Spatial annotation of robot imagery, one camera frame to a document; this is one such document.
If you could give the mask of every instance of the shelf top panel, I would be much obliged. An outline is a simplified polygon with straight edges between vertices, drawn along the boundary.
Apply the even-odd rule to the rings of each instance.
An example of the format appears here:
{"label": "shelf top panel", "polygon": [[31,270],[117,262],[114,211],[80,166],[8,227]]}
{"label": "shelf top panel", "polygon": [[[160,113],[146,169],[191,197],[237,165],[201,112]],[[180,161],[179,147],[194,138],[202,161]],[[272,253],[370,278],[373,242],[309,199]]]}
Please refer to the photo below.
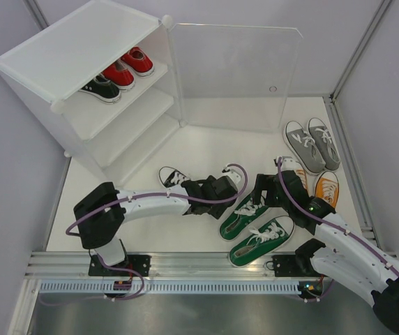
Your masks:
{"label": "shelf top panel", "polygon": [[0,70],[47,102],[65,100],[159,27],[158,18],[91,0],[0,56]]}

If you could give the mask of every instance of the sneaker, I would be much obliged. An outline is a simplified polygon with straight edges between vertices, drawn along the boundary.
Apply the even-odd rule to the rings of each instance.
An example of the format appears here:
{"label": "sneaker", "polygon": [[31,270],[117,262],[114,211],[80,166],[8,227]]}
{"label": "sneaker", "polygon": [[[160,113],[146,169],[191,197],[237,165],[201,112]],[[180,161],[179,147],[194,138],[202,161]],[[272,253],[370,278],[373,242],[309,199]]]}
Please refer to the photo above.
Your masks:
{"label": "sneaker", "polygon": [[306,193],[310,194],[308,192],[308,178],[306,176],[305,169],[300,162],[296,161],[292,157],[284,156],[282,158],[282,171],[283,170],[293,170],[302,181],[302,185],[306,190]]}
{"label": "sneaker", "polygon": [[226,241],[235,239],[249,223],[260,217],[268,208],[264,206],[263,198],[259,205],[253,204],[253,199],[249,194],[220,226],[221,237]]}
{"label": "sneaker", "polygon": [[333,208],[336,208],[339,198],[339,181],[337,176],[330,171],[322,173],[316,182],[315,195],[328,202]]}
{"label": "sneaker", "polygon": [[135,78],[121,60],[108,66],[102,74],[122,91],[130,91],[135,86]]}
{"label": "sneaker", "polygon": [[325,161],[325,168],[330,171],[336,171],[340,165],[340,158],[336,151],[334,140],[331,138],[330,131],[324,122],[317,117],[313,117],[308,122],[308,132],[316,142],[316,147]]}
{"label": "sneaker", "polygon": [[288,122],[283,137],[309,174],[319,174],[325,168],[325,161],[315,140],[298,122]]}
{"label": "sneaker", "polygon": [[133,68],[140,77],[148,77],[155,72],[155,66],[140,47],[132,47],[130,51],[121,57],[129,66]]}
{"label": "sneaker", "polygon": [[121,99],[121,91],[116,85],[101,75],[97,75],[79,91],[91,94],[104,103],[116,103]]}
{"label": "sneaker", "polygon": [[291,238],[295,224],[289,216],[279,216],[265,223],[260,229],[249,227],[252,233],[229,253],[235,267],[244,267],[259,257],[274,251]]}
{"label": "sneaker", "polygon": [[183,181],[190,180],[184,173],[170,166],[163,166],[158,172],[159,181],[165,188],[182,184]]}

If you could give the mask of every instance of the red shoe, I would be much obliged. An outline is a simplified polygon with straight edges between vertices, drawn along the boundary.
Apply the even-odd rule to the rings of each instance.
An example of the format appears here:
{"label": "red shoe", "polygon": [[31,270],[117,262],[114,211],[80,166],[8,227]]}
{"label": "red shoe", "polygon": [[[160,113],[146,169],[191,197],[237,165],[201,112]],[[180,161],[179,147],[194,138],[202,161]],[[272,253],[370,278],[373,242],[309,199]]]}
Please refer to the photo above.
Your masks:
{"label": "red shoe", "polygon": [[115,83],[122,91],[130,91],[135,86],[135,78],[121,60],[108,66],[103,71],[103,76]]}
{"label": "red shoe", "polygon": [[153,62],[140,47],[132,47],[130,51],[121,57],[121,60],[131,66],[140,77],[148,77],[155,72]]}

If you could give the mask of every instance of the transparent door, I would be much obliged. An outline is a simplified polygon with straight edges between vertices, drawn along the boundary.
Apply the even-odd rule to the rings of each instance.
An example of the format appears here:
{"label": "transparent door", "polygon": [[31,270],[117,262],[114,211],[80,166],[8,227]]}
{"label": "transparent door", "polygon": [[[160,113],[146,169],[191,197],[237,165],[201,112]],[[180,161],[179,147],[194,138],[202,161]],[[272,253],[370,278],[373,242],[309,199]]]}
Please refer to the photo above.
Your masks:
{"label": "transparent door", "polygon": [[177,24],[171,35],[189,124],[277,129],[302,39],[297,29]]}

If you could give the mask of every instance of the dark green shoe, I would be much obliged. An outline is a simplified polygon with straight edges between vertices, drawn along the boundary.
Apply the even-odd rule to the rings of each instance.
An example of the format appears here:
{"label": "dark green shoe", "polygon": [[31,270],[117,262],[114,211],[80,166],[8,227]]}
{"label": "dark green shoe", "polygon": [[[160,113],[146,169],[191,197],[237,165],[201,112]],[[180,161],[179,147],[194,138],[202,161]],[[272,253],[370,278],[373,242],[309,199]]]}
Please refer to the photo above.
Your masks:
{"label": "dark green shoe", "polygon": [[258,230],[249,227],[252,235],[232,248],[230,262],[236,267],[244,267],[258,257],[280,248],[291,237],[294,226],[289,216],[279,216],[269,220]]}
{"label": "dark green shoe", "polygon": [[230,216],[221,225],[221,237],[227,241],[235,239],[249,223],[261,216],[268,208],[269,207],[264,206],[263,198],[261,204],[253,204],[252,198],[249,194],[239,203],[232,214],[230,214]]}

